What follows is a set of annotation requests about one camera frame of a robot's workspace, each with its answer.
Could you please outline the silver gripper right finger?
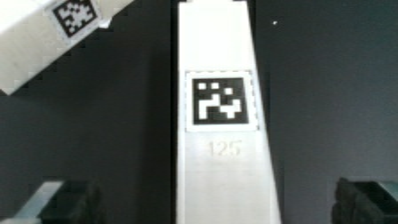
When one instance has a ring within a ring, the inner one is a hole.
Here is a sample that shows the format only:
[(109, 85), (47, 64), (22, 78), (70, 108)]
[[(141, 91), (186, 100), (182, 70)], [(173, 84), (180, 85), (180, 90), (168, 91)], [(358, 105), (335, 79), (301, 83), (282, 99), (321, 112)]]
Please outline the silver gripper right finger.
[(340, 178), (333, 198), (331, 224), (398, 224), (398, 181)]

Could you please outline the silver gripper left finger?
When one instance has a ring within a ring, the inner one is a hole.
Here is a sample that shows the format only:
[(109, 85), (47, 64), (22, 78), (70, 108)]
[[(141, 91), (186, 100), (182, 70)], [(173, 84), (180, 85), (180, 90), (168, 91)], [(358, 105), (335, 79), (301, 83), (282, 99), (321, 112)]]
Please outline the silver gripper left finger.
[(101, 190), (88, 181), (44, 181), (13, 214), (37, 224), (104, 224)]

